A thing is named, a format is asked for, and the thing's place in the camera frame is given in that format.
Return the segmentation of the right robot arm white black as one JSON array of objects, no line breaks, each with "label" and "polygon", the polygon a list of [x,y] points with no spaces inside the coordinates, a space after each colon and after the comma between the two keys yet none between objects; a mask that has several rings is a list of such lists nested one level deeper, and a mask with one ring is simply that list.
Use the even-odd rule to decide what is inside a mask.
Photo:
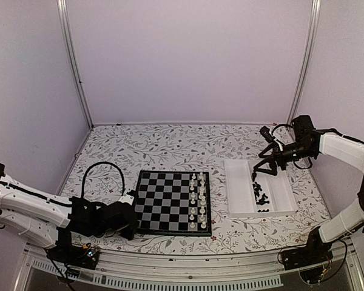
[{"label": "right robot arm white black", "polygon": [[364,141],[340,133],[335,128],[317,129],[309,115],[300,115],[285,125],[294,135],[292,143],[285,144],[275,137],[274,129],[263,126],[260,134],[267,142],[252,169],[252,179],[264,173],[276,176],[288,164],[302,159],[315,161],[319,156],[331,159],[358,178],[358,190],[353,201],[322,225],[312,229],[306,245],[301,248],[306,264],[315,264],[331,244],[356,231],[364,232]]}]

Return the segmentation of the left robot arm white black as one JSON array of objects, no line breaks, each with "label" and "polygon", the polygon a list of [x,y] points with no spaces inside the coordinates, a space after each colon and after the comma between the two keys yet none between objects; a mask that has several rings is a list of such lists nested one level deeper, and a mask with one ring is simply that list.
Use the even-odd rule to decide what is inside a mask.
[{"label": "left robot arm white black", "polygon": [[75,246],[72,234],[101,237],[108,230],[133,239],[139,226],[136,191],[123,192],[109,205],[79,197],[56,196],[26,186],[5,174],[0,163],[0,224],[42,247],[48,259],[94,269],[99,248],[87,243]]}]

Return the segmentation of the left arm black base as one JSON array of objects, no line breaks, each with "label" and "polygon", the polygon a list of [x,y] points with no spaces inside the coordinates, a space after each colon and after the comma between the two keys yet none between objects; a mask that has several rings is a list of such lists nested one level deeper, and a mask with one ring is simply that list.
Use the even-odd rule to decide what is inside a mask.
[{"label": "left arm black base", "polygon": [[95,270],[98,264],[100,248],[87,243],[82,246],[57,245],[47,249],[47,257],[67,266]]}]

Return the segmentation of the white plastic divided tray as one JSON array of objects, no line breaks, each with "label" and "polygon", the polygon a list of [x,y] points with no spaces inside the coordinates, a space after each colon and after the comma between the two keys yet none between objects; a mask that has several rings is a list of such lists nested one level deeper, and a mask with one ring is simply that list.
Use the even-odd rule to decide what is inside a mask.
[{"label": "white plastic divided tray", "polygon": [[285,171],[276,176],[258,173],[252,177],[257,160],[226,159],[228,217],[269,218],[294,215],[298,210]]}]

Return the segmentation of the black and grey chessboard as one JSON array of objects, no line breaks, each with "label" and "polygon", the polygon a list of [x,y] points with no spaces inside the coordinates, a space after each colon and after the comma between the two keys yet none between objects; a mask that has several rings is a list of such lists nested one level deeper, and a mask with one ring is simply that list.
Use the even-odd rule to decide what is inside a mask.
[{"label": "black and grey chessboard", "polygon": [[[139,222],[137,233],[163,236],[212,235],[209,172],[203,172],[209,211],[207,230],[189,230],[189,183],[193,173],[199,172],[140,171],[136,184],[138,199],[135,212]],[[150,222],[149,229],[141,228],[143,221]]]}]

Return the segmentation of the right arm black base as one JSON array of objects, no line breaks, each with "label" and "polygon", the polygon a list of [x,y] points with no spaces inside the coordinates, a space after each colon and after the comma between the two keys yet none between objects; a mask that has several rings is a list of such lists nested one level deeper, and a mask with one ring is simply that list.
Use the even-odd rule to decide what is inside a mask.
[{"label": "right arm black base", "polygon": [[331,267],[333,254],[332,244],[305,245],[289,249],[281,249],[277,255],[277,261],[285,270],[299,269],[301,279],[310,285],[319,284],[323,281],[326,273]]}]

